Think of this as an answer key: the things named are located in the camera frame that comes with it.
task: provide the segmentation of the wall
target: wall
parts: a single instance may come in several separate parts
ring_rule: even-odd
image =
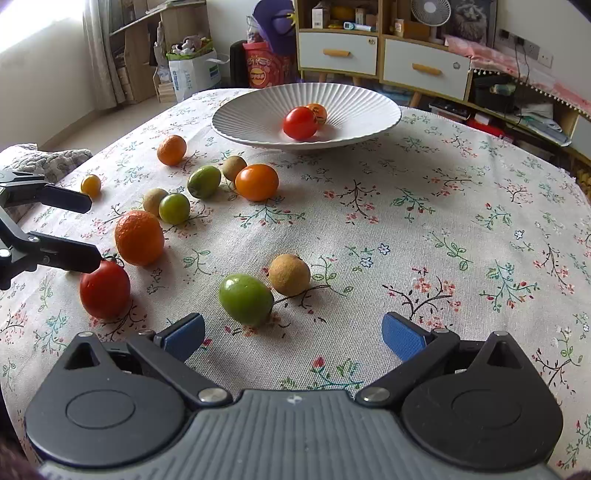
[[[246,16],[251,15],[258,0],[207,0],[207,16],[213,43],[222,53],[230,53],[230,46],[246,40]],[[224,77],[230,76],[229,66],[222,68]]]
[[[591,22],[568,0],[499,0],[496,26],[548,50],[550,73],[591,100]]]
[[[94,111],[82,16],[0,52],[0,151],[42,145]]]

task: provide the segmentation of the gray cushion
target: gray cushion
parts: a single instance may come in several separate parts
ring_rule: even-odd
[[[0,152],[0,170],[44,175],[47,181],[57,183],[91,157],[90,150],[41,152],[36,144],[13,145]],[[18,222],[30,208],[31,205],[21,205],[7,209],[7,212]]]

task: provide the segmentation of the wall outlet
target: wall outlet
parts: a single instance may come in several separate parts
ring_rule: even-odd
[[[548,51],[544,50],[543,48],[540,49],[540,53],[538,55],[538,61],[548,67],[549,69],[552,68],[552,61],[554,60],[554,56]]]
[[[539,60],[540,58],[540,48],[538,45],[536,45],[535,43],[530,42],[529,40],[526,40],[525,43],[523,44],[523,47],[517,47],[517,51],[522,50],[525,52],[525,54],[534,60]]]

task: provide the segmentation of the tangerine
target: tangerine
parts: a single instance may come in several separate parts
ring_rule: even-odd
[[[234,185],[246,200],[263,202],[275,195],[279,177],[269,165],[259,163],[243,168],[236,176]]]
[[[143,210],[132,210],[117,222],[115,244],[123,260],[143,267],[162,255],[164,233],[154,215]]]
[[[158,147],[156,155],[158,155],[158,159],[164,165],[174,167],[180,163],[186,152],[187,143],[183,137],[179,137],[178,135],[170,135],[162,141]]]

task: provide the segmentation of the gray gripper base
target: gray gripper base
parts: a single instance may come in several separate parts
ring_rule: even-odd
[[[48,462],[51,480],[556,480],[545,465],[474,473],[413,444],[394,416],[344,391],[247,390],[203,410],[162,454],[116,471],[81,472]]]

